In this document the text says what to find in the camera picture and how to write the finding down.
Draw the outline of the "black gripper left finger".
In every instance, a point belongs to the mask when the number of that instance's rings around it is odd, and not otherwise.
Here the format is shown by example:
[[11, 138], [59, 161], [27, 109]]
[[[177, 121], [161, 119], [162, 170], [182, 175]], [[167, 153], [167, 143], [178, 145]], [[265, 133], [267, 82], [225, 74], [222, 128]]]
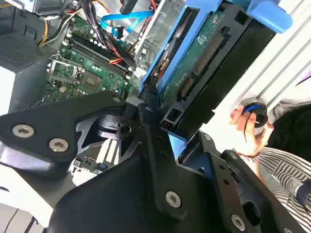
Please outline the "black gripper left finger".
[[126, 102], [112, 91], [55, 102], [0, 118], [0, 185], [6, 201], [51, 219], [69, 191], [62, 184], [77, 155], [106, 138], [120, 139], [120, 125], [138, 114], [154, 115], [150, 99]]

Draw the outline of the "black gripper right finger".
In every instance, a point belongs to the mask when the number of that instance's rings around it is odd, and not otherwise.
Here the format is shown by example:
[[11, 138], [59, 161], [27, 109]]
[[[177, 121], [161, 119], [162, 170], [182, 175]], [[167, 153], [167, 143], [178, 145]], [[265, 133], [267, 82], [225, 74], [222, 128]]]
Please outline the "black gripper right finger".
[[304, 230], [237, 153], [219, 154], [211, 137], [197, 133], [206, 176], [212, 181], [228, 233], [302, 233]]

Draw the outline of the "person bare hand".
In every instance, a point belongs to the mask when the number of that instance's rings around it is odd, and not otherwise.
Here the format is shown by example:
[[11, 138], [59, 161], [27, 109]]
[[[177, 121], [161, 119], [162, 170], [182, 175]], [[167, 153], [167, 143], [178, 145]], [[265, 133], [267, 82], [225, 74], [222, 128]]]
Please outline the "person bare hand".
[[229, 118], [232, 130], [234, 149], [238, 154], [256, 157], [268, 142], [274, 126], [267, 122], [261, 133], [255, 134], [257, 116], [254, 113], [243, 112], [244, 106], [239, 105]]

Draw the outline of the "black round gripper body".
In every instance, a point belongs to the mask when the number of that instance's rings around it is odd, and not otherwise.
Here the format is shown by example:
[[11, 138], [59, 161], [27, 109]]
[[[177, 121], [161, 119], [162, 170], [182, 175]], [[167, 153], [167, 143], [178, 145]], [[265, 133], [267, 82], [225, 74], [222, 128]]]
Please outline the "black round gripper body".
[[178, 161], [152, 114], [119, 132], [119, 163], [65, 194], [46, 232], [227, 233], [197, 134]]

